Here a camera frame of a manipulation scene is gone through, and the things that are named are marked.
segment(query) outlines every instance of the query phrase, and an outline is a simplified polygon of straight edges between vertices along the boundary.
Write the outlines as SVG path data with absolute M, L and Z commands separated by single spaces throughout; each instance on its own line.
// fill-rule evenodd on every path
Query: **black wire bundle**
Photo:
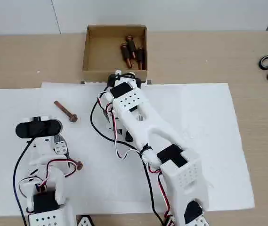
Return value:
M 20 204 L 20 201 L 19 201 L 19 198 L 17 196 L 17 193 L 16 193 L 16 170 L 17 170 L 17 167 L 22 159 L 22 157 L 24 156 L 24 154 L 26 153 L 26 151 L 28 150 L 29 146 L 32 144 L 32 142 L 34 141 L 35 137 L 33 137 L 27 144 L 27 146 L 25 147 L 25 149 L 23 150 L 23 152 L 21 153 L 20 157 L 18 158 L 18 160 L 16 161 L 16 165 L 15 165 L 15 169 L 13 171 L 13 178 L 12 178 L 12 181 L 13 181 L 13 192 L 15 194 L 15 198 L 16 198 L 16 202 L 17 202 L 17 205 L 19 206 L 19 209 L 20 209 L 20 212 L 21 212 L 21 216 L 22 216 L 22 219 L 23 219 L 23 223 L 24 223 L 24 226 L 27 226 L 27 223 L 26 223 L 26 218 L 25 218 L 25 215 L 24 215 L 24 212 L 23 212 L 23 209 L 22 209 L 22 206 Z
M 94 113 L 94 110 L 96 108 L 96 105 L 98 104 L 98 102 L 96 101 L 92 110 L 91 110 L 91 115 L 90 115 L 90 122 L 91 122 L 91 125 L 92 127 L 95 129 L 95 131 L 100 135 L 102 136 L 103 138 L 105 138 L 106 140 L 108 141 L 111 141 L 111 142 L 114 142 L 113 139 L 107 137 L 106 135 L 104 135 L 103 133 L 101 133 L 97 128 L 96 126 L 94 125 L 94 122 L 93 122 L 93 113 Z M 123 141 L 119 141 L 117 140 L 117 143 L 119 144 L 122 144 L 122 145 L 125 145 L 131 149 L 136 149 L 134 146 L 126 143 L 126 142 L 123 142 Z M 154 207 L 154 195 L 153 195 L 153 189 L 152 189 L 152 184 L 151 184 L 151 181 L 150 181 L 150 178 L 149 178 L 149 174 L 147 172 L 147 167 L 146 167 L 146 164 L 142 161 L 142 164 L 143 164 L 143 168 L 144 168 L 144 172 L 145 172 L 145 175 L 146 175 L 146 179 L 147 179 L 147 183 L 148 183 L 148 187 L 149 187 L 149 193 L 150 193 L 150 196 L 151 196 L 151 203 L 152 203 L 152 210 L 154 212 L 154 214 L 156 215 L 156 217 L 159 219 L 161 225 L 164 225 L 164 222 L 163 220 L 161 219 L 161 217 L 159 216 L 159 214 L 157 213 L 157 211 L 155 210 L 155 207 Z

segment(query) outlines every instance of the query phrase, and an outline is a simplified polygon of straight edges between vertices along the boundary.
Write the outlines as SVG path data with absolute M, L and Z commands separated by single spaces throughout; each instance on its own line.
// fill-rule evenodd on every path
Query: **copper screw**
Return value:
M 127 43 L 128 43 L 129 50 L 130 50 L 130 53 L 131 53 L 131 55 L 132 55 L 132 58 L 133 58 L 133 59 L 136 59 L 136 53 L 135 53 L 135 51 L 136 51 L 136 47 L 135 47 L 135 43 L 134 43 L 134 38 L 133 38 L 133 36 L 128 35 L 128 36 L 125 37 L 125 40 L 126 40 Z
M 132 68 L 132 63 L 130 61 L 130 52 L 128 50 L 128 45 L 126 43 L 123 43 L 120 46 L 120 49 L 121 49 L 123 60 L 126 62 L 127 67 Z
M 83 164 L 82 164 L 81 161 L 78 161 L 78 162 L 76 163 L 76 166 L 77 166 L 77 169 L 78 169 L 78 170 L 81 170 L 82 167 L 83 167 Z
M 54 101 L 54 104 L 60 109 L 62 110 L 63 113 L 65 113 L 68 117 L 70 122 L 76 122 L 78 120 L 77 115 L 76 114 L 71 114 L 64 106 L 61 105 L 60 102 L 58 102 L 57 100 Z

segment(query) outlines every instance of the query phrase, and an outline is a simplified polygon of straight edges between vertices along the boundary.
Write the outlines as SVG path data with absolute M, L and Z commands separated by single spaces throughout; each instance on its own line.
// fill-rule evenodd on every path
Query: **robotic arm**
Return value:
M 162 172 L 174 223 L 208 225 L 203 217 L 209 201 L 200 156 L 185 146 L 180 135 L 150 105 L 137 80 L 134 74 L 121 75 L 120 71 L 109 77 L 112 88 L 105 97 L 112 103 L 112 115 L 133 138 L 142 161 Z M 150 148 L 151 133 L 167 139 L 171 145 L 156 154 Z
M 20 138 L 35 137 L 28 148 L 28 174 L 18 183 L 20 194 L 26 198 L 30 226 L 77 225 L 65 195 L 65 183 L 67 177 L 82 168 L 82 163 L 70 158 L 61 130 L 61 123 L 48 117 L 25 119 L 16 127 Z M 83 217 L 79 225 L 92 224 Z

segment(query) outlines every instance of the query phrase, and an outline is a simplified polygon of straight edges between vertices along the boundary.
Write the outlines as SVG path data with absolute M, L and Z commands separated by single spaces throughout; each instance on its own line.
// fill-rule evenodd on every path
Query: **tabletop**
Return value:
M 43 81 L 83 80 L 85 34 L 0 36 L 0 88 L 38 88 Z M 258 60 L 268 32 L 148 32 L 152 83 L 227 82 L 251 176 L 255 208 L 208 212 L 210 225 L 268 225 L 268 81 Z M 159 225 L 153 214 L 92 215 L 97 226 Z M 0 226 L 21 226 L 17 217 Z

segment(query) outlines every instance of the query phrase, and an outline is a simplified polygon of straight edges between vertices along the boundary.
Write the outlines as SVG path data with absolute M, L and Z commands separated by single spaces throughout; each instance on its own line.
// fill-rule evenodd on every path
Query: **open cardboard box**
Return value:
M 135 60 L 133 67 L 127 68 L 122 58 L 120 45 L 125 43 L 125 37 L 134 38 L 136 48 L 145 50 L 145 70 L 139 70 Z M 120 69 L 122 73 L 134 72 L 142 81 L 147 77 L 146 27 L 143 25 L 89 25 L 86 34 L 83 58 L 85 81 L 107 81 L 110 74 Z

